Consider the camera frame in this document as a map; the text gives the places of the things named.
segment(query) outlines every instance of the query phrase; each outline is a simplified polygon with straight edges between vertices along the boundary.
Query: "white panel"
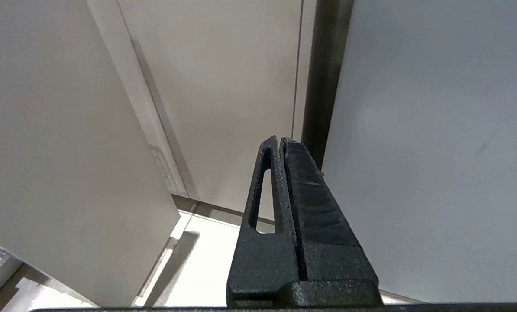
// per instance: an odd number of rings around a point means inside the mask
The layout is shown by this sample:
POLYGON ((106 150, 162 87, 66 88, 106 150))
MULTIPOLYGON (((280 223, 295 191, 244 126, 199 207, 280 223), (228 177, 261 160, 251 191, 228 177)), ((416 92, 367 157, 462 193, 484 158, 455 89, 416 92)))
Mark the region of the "white panel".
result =
MULTIPOLYGON (((259 144, 291 136, 301 1, 121 0, 120 7, 168 137, 179 144, 189 195, 243 211, 259 144)), ((261 216, 272 218, 268 206, 261 216)))
POLYGON ((179 218, 85 2, 0 2, 0 245, 129 306, 179 218))
POLYGON ((153 150, 171 193, 187 197, 187 191, 132 48, 128 28, 116 0, 87 0, 108 53, 126 89, 139 124, 153 150))
POLYGON ((356 1, 323 170, 381 289, 517 302, 517 1, 356 1))

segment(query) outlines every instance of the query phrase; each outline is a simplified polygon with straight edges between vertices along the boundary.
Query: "textured black plastic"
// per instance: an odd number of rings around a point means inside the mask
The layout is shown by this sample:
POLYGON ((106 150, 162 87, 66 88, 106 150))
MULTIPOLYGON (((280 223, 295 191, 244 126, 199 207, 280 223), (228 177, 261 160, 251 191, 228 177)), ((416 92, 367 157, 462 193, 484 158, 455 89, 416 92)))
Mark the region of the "textured black plastic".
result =
POLYGON ((278 141, 273 136, 258 149, 249 197, 227 279, 226 300, 229 307, 249 304, 271 306, 282 286, 299 279, 295 229, 289 203, 284 166, 278 141), (275 234, 261 234, 255 230, 262 178, 268 169, 272 176, 275 234))
POLYGON ((227 281, 228 307, 380 305, 378 278, 307 149, 283 138, 280 150, 274 136, 258 150, 227 281), (276 233, 258 234, 267 169, 276 233))

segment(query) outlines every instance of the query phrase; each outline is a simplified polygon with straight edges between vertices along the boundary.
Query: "white cabinet door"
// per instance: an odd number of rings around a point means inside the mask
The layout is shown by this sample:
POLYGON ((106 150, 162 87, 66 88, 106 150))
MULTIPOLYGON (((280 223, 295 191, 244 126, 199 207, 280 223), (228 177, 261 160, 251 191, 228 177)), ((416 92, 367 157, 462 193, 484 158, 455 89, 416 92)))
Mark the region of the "white cabinet door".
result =
POLYGON ((517 302, 517 1, 355 1, 323 171, 379 279, 517 302))
POLYGON ((179 214, 85 2, 0 2, 0 245, 129 306, 179 214))
MULTIPOLYGON (((120 0, 120 8, 189 196, 243 211, 260 143, 292 136, 301 0, 120 0)), ((264 198, 260 215, 271 219, 270 182, 264 198)))

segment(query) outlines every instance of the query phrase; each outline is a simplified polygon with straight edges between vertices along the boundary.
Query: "floor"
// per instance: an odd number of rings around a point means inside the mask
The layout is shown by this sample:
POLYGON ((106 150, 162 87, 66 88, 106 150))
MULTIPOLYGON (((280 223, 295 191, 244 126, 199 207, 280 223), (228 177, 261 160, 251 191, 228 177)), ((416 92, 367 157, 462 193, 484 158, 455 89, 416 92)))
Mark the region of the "floor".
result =
MULTIPOLYGON (((241 215, 174 197, 181 218, 155 271, 134 306, 226 306, 225 285, 241 224, 241 215)), ((257 230, 273 233, 259 221, 257 230)), ((383 293, 386 304, 409 300, 383 293)), ((57 280, 23 265, 0 290, 0 312, 95 306, 57 280)))

